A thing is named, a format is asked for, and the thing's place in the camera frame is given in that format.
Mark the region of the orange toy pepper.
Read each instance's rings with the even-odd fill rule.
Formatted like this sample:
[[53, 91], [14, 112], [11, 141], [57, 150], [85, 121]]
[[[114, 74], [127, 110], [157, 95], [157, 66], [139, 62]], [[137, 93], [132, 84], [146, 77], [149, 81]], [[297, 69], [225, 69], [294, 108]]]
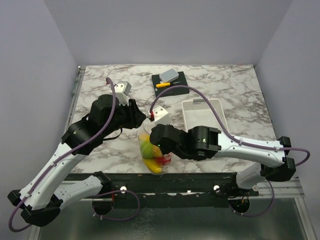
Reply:
[[160, 148], [158, 146], [155, 146], [155, 145], [152, 147], [152, 155], [153, 155], [154, 158], [160, 158], [160, 157], [163, 156]]

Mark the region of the green toy pear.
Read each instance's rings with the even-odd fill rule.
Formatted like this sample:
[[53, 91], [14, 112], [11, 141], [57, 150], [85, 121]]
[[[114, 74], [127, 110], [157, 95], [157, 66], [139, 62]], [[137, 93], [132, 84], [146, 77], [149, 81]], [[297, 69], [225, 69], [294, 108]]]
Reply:
[[153, 145], [150, 142], [140, 141], [140, 153], [144, 159], [152, 159], [153, 158]]

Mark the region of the clear zip top bag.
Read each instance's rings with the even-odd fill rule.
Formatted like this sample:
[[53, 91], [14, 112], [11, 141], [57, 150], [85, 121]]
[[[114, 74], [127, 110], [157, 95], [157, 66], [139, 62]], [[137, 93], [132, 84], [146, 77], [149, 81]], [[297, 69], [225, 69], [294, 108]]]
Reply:
[[163, 175], [167, 173], [168, 166], [172, 161], [173, 154], [163, 154], [160, 147], [150, 142], [150, 134], [154, 122], [146, 119], [138, 129], [138, 143], [142, 161], [145, 166], [155, 175]]

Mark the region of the yellow toy mango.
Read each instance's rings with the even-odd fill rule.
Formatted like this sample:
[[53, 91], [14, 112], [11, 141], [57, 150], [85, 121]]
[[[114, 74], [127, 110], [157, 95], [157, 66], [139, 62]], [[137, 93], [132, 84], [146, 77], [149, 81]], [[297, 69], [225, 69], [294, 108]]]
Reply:
[[142, 159], [145, 166], [154, 174], [162, 174], [164, 168], [161, 164], [157, 163], [154, 159]]

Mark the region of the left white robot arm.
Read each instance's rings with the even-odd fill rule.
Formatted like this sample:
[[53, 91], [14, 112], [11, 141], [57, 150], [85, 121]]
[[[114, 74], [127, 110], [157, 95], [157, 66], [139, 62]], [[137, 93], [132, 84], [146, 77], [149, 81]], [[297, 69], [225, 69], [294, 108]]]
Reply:
[[23, 189], [12, 190], [7, 198], [16, 209], [22, 210], [20, 215], [29, 226], [44, 227], [77, 201], [95, 195], [106, 197], [113, 184], [102, 171], [70, 187], [61, 183], [108, 135], [117, 130], [137, 129], [145, 119], [135, 99], [121, 105], [111, 94], [99, 96], [90, 112], [68, 127], [54, 155], [38, 175]]

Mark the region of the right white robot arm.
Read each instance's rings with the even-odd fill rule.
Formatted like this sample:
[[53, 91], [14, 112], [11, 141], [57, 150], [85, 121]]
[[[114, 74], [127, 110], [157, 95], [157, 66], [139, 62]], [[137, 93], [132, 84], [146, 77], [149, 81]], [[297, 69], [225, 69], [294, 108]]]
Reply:
[[240, 196], [264, 181], [285, 182], [296, 172], [294, 159], [283, 151], [280, 141], [263, 142], [230, 139], [224, 132], [208, 126], [195, 126], [188, 131], [172, 125], [157, 124], [151, 129], [150, 143], [162, 154], [173, 153], [181, 159], [204, 161], [212, 158], [234, 158], [252, 161], [253, 165], [239, 171], [229, 189]]

